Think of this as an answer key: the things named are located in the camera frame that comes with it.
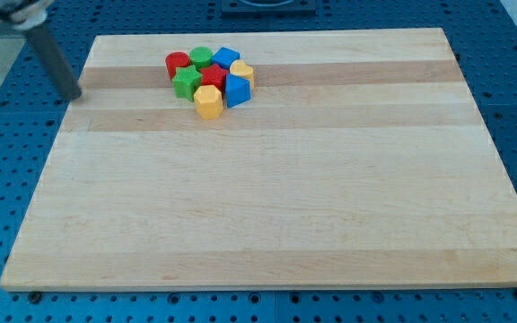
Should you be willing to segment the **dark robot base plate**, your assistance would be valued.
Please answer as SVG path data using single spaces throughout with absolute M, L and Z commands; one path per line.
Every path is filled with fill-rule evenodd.
M 222 15 L 315 13 L 317 0 L 220 0 Z

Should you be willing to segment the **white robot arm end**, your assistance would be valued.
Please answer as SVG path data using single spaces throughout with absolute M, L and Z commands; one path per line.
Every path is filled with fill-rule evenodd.
M 48 17 L 48 8 L 55 0 L 0 0 L 0 24 L 17 31 L 28 31 Z

